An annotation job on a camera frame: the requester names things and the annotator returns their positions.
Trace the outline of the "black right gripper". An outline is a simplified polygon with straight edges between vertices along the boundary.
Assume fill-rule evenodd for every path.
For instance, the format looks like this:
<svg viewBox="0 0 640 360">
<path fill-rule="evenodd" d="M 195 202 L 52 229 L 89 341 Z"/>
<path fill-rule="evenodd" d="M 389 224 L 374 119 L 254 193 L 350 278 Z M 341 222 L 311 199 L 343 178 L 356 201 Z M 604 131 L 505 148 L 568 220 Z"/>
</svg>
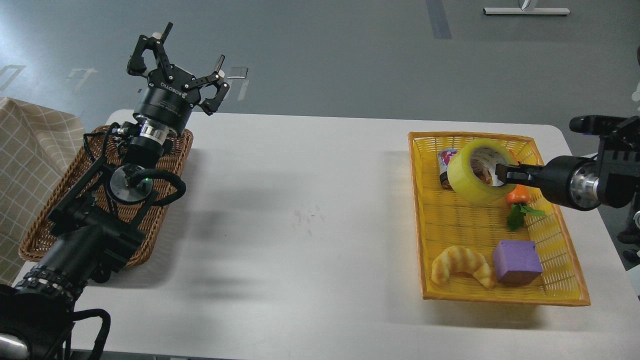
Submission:
<svg viewBox="0 0 640 360">
<path fill-rule="evenodd" d="M 594 209 L 594 196 L 587 194 L 586 180 L 594 177 L 594 160 L 562 155 L 546 165 L 502 164 L 494 171 L 503 184 L 527 185 L 540 189 L 550 203 L 580 211 Z"/>
</svg>

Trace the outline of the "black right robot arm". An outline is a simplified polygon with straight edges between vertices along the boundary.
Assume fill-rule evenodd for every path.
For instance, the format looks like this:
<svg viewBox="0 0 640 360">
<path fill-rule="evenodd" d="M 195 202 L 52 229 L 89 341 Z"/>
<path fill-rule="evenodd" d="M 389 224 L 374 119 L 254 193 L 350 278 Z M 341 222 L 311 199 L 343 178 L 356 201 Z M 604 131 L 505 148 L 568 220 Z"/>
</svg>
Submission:
<svg viewBox="0 0 640 360">
<path fill-rule="evenodd" d="M 572 132 L 599 137 L 595 158 L 562 155 L 545 165 L 496 166 L 503 183 L 537 188 L 550 203 L 580 211 L 601 205 L 622 208 L 639 191 L 638 116 L 574 117 Z"/>
</svg>

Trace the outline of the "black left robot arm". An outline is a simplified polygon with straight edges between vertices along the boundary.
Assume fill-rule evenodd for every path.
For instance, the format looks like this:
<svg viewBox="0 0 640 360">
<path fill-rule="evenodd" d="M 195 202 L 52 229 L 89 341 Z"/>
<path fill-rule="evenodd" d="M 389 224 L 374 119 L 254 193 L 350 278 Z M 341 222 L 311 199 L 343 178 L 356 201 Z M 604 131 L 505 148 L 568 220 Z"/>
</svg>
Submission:
<svg viewBox="0 0 640 360">
<path fill-rule="evenodd" d="M 186 193 L 181 179 L 191 148 L 187 122 L 196 107 L 214 114 L 226 98 L 221 55 L 210 75 L 197 77 L 166 53 L 173 27 L 140 35 L 126 72 L 147 81 L 134 121 L 114 122 L 83 135 L 77 161 L 88 161 L 74 178 L 73 165 L 45 207 L 52 246 L 16 285 L 1 287 L 1 358 L 68 360 L 74 326 L 99 318 L 89 354 L 105 349 L 111 316 L 103 309 L 75 310 L 89 281 L 105 283 L 125 268 L 154 231 L 149 212 L 164 211 Z"/>
</svg>

